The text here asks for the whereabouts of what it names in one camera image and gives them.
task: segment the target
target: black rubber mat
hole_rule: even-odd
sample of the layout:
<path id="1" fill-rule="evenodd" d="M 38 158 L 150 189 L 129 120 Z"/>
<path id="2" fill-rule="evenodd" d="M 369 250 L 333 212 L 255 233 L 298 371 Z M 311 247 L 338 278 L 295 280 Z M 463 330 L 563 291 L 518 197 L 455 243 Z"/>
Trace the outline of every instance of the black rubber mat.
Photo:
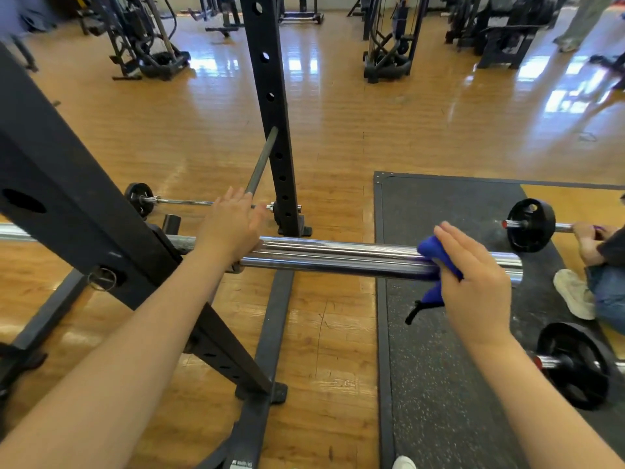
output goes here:
<path id="1" fill-rule="evenodd" d="M 392 173 L 376 173 L 374 191 L 377 242 L 416 246 L 435 224 L 448 220 L 491 251 L 511 251 L 500 221 L 526 197 L 510 181 Z M 554 245 L 522 259 L 524 279 L 513 293 L 511 327 L 523 347 L 532 349 L 546 324 L 576 319 L 552 285 L 564 267 Z M 378 280 L 381 468 L 390 469 L 396 455 L 411 457 L 419 469 L 527 468 L 501 405 L 444 311 L 424 310 L 411 326 L 404 323 L 414 300 L 430 286 Z M 625 404 L 583 413 L 625 457 Z"/>

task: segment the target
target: wooden floor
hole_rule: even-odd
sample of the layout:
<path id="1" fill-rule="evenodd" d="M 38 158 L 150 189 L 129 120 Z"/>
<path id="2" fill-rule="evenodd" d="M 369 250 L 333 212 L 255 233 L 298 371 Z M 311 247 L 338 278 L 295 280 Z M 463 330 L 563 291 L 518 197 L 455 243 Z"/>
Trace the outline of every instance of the wooden floor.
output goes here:
<path id="1" fill-rule="evenodd" d="M 373 241 L 376 170 L 625 183 L 625 97 L 586 64 L 625 50 L 625 22 L 607 12 L 578 53 L 558 54 L 551 40 L 570 18 L 565 11 L 539 34 L 520 70 L 478 71 L 473 54 L 443 44 L 445 21 L 428 17 L 411 77 L 375 86 L 363 79 L 358 19 L 328 13 L 320 27 L 282 27 L 298 199 L 314 237 Z M 113 82 L 108 39 L 83 37 L 77 25 L 28 43 L 41 69 L 33 78 L 122 190 L 142 181 L 164 197 L 212 199 L 246 183 L 264 142 L 245 35 L 224 40 L 181 19 L 174 41 L 191 52 L 192 69 L 172 82 Z M 266 174 L 259 198 L 270 201 L 271 191 Z M 568 190 L 548 196 L 566 220 L 625 222 L 611 196 L 578 192 L 574 207 Z M 160 212 L 182 215 L 181 233 L 193 235 L 205 210 Z M 0 254 L 0 339 L 11 341 L 69 268 L 37 244 L 0 243 Z M 271 278 L 227 276 L 215 302 L 251 353 Z M 289 398 L 271 411 L 262 467 L 378 466 L 374 303 L 373 279 L 296 275 L 278 367 Z M 20 380 L 9 424 L 129 315 L 107 294 L 86 293 L 46 345 L 46 364 Z M 130 467 L 193 467 L 229 434 L 240 408 L 233 390 L 181 357 Z"/>

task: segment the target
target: blue towel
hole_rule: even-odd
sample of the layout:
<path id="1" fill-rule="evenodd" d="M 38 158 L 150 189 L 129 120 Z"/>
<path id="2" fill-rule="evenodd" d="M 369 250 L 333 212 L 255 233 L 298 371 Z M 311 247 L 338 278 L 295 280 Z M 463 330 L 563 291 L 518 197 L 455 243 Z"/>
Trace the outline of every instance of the blue towel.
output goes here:
<path id="1" fill-rule="evenodd" d="M 445 249 L 442 247 L 440 240 L 435 236 L 428 237 L 422 241 L 417 247 L 417 252 L 428 258 L 440 260 L 458 277 L 458 279 L 463 278 L 462 272 L 453 264 L 449 255 L 447 255 L 447 252 L 445 252 Z M 445 303 L 442 300 L 442 283 L 439 280 L 423 295 L 423 298 L 414 302 L 414 308 L 412 308 L 412 311 L 410 311 L 410 314 L 406 318 L 406 324 L 412 324 L 414 317 L 420 310 L 442 307 L 444 305 Z"/>

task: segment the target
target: shoe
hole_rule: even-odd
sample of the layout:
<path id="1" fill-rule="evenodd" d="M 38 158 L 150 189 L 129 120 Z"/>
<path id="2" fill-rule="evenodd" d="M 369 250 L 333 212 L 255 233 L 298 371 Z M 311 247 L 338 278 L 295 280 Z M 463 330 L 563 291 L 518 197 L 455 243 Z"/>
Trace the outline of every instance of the shoe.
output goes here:
<path id="1" fill-rule="evenodd" d="M 579 43 L 571 39 L 560 39 L 558 46 L 559 52 L 573 52 L 579 49 Z"/>
<path id="2" fill-rule="evenodd" d="M 412 459 L 407 458 L 406 456 L 400 456 L 395 459 L 393 469 L 417 469 L 417 466 L 414 465 Z"/>
<path id="3" fill-rule="evenodd" d="M 587 321 L 596 317 L 594 296 L 573 270 L 559 270 L 553 277 L 553 285 L 564 298 L 572 315 Z"/>

